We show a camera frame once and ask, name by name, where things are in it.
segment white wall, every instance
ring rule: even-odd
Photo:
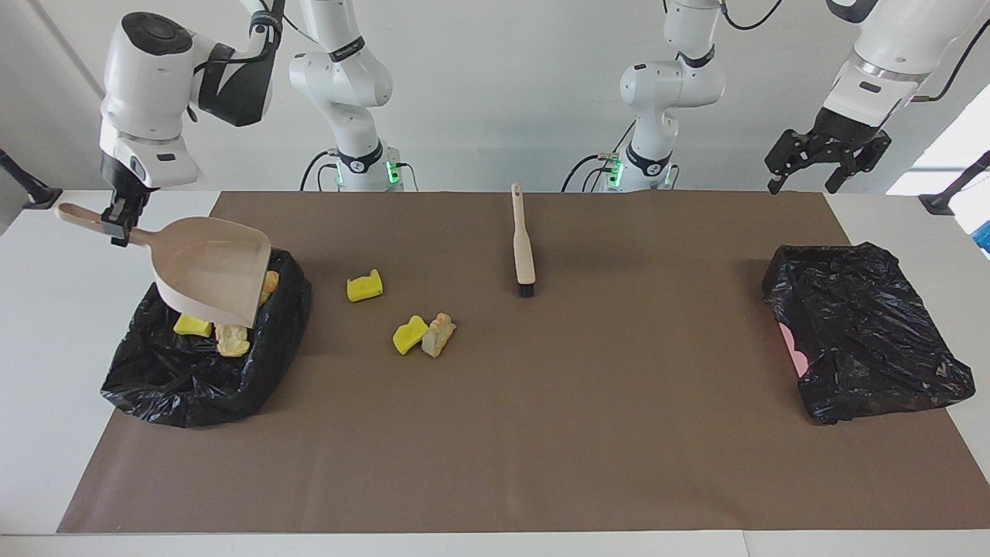
[[[99,96],[31,3],[0,2],[0,147],[49,185],[104,187],[98,106]],[[2,230],[27,197],[6,172],[0,174]]]
[[[85,6],[77,0],[33,1],[45,7],[97,77],[111,31],[130,11],[155,11],[235,47],[246,38],[248,15],[236,0],[103,0]],[[416,166],[424,189],[498,189],[516,179],[533,189],[559,188],[577,159],[611,149],[632,120],[619,96],[626,66],[673,56],[661,36],[663,13],[655,0],[356,0],[355,5],[369,46],[395,77],[393,101],[374,111],[380,132]],[[734,16],[748,22],[768,5],[736,2]],[[294,0],[288,13],[300,22]],[[6,19],[0,24],[4,31]],[[856,34],[821,1],[785,2],[769,23],[750,33],[720,24],[718,55],[729,73],[729,89],[715,106],[679,111],[678,187],[763,189],[767,150],[785,128],[810,127]],[[262,123],[235,130],[204,116],[186,126],[185,137],[203,170],[194,187],[294,188],[312,155],[333,143],[319,113],[288,82],[291,56],[311,46],[286,31],[274,102]],[[963,46],[952,49],[926,89],[941,86]],[[973,53],[943,102],[900,114],[888,128],[895,143],[885,161],[846,191],[885,191],[990,81],[990,65],[981,63],[988,56],[990,40]],[[9,71],[0,69],[7,80]],[[47,78],[47,72],[40,67],[35,78]],[[80,99],[88,103],[86,125],[92,126],[97,99]],[[59,118],[77,110],[62,104],[55,105]],[[76,156],[95,165],[91,131],[75,137],[88,142],[84,148],[72,146],[81,149]],[[41,159],[34,151],[32,157]],[[789,185],[821,189],[829,172],[806,171]]]

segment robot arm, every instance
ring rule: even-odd
[[[365,45],[350,0],[300,3],[307,31],[326,52],[296,55],[289,77],[330,123],[341,185],[365,191],[395,188],[398,152],[378,137],[368,111],[392,97],[391,74]]]
[[[836,16],[859,26],[849,58],[807,134],[787,130],[766,157],[777,193],[787,177],[818,163],[838,163],[826,183],[839,191],[873,170],[890,137],[884,125],[904,108],[987,0],[826,0]]]
[[[182,140],[191,105],[234,126],[258,122],[267,109],[285,0],[270,10],[242,3],[258,9],[244,53],[148,12],[128,14],[114,31],[100,128],[103,176],[114,188],[101,218],[113,244],[128,245],[153,191],[197,179]]]
[[[622,96],[637,115],[633,139],[606,191],[656,189],[673,153],[677,121],[671,108],[706,106],[722,98],[726,73],[715,59],[718,0],[672,0],[663,26],[677,48],[674,61],[639,63],[626,70]]]

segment beige dustpan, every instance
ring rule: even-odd
[[[60,203],[61,220],[103,233],[100,215]],[[135,228],[131,243],[151,251],[154,281],[172,309],[214,323],[254,326],[271,241],[234,222],[190,217],[159,232]]]

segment cleaning brush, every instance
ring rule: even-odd
[[[516,281],[519,297],[531,298],[536,294],[537,270],[533,265],[533,246],[526,231],[526,214],[523,211],[523,187],[512,184],[512,212],[516,219],[516,232],[512,237],[512,249],[516,254]]]

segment black plastic bag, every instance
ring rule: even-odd
[[[312,304],[312,287],[292,256],[272,250],[278,288],[249,330],[250,351],[225,358],[212,338],[177,335],[179,313],[152,284],[121,341],[101,392],[144,421],[176,427],[215,425],[255,414],[292,363]]]
[[[798,389],[815,420],[940,408],[976,393],[970,369],[882,248],[782,246],[763,294],[808,358]]]

